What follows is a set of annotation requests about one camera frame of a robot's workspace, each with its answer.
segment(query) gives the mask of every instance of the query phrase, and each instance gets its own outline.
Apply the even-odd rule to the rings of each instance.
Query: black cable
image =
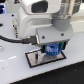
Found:
[[[0,0],[0,3],[4,3],[6,0]]]
[[[8,38],[3,37],[3,36],[1,36],[1,35],[0,35],[0,39],[1,39],[1,40],[4,40],[4,41],[7,41],[7,42],[11,42],[11,43],[22,43],[22,42],[23,42],[23,40],[8,39]]]
[[[22,43],[22,44],[31,44],[31,45],[37,44],[37,37],[36,36],[30,36],[30,38],[22,39],[22,40],[13,40],[13,39],[8,39],[8,38],[0,35],[0,39],[7,41],[7,42],[11,42],[11,43]]]

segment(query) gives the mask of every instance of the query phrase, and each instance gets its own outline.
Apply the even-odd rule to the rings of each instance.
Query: blue object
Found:
[[[63,81],[64,79],[62,79],[62,81]]]
[[[60,54],[62,48],[60,47],[59,43],[56,44],[49,44],[46,46],[45,53],[49,56],[56,56]]]
[[[5,7],[5,3],[4,3],[4,12],[6,13],[6,7]]]

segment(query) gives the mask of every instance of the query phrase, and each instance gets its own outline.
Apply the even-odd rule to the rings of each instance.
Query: mounting plate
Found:
[[[45,28],[38,28],[37,34],[39,38],[39,44],[42,45],[44,44],[46,45],[52,42],[57,43],[57,42],[67,41],[71,39],[74,35],[71,24],[69,25],[67,31],[59,31],[54,26],[49,26]]]
[[[44,64],[48,64],[51,62],[56,62],[60,60],[66,59],[66,56],[64,55],[63,52],[61,52],[57,56],[48,56],[46,53],[41,53],[41,51],[33,51],[26,53],[26,58],[28,60],[28,64],[30,68],[41,66]]]

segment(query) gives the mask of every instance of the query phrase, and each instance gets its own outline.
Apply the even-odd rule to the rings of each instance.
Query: screw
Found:
[[[45,36],[42,36],[42,39],[45,39]]]
[[[1,26],[3,26],[3,24],[2,24],[2,23],[0,23],[0,27],[1,27]]]
[[[62,33],[61,36],[64,36],[64,33]]]
[[[12,14],[12,17],[13,17],[14,15]]]

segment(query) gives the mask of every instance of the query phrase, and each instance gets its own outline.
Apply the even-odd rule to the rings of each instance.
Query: white table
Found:
[[[11,14],[0,15],[0,23],[3,23],[3,27],[0,27],[0,35],[16,39],[12,23],[12,19],[16,17],[16,14],[14,15],[14,17],[11,17]],[[84,33],[75,34],[69,41],[66,50],[63,51],[67,59],[35,68],[29,67],[25,53],[38,49],[39,47],[29,46],[27,44],[9,43],[2,40],[0,40],[0,46],[4,49],[0,52],[0,84],[13,83],[57,68],[84,61]]]

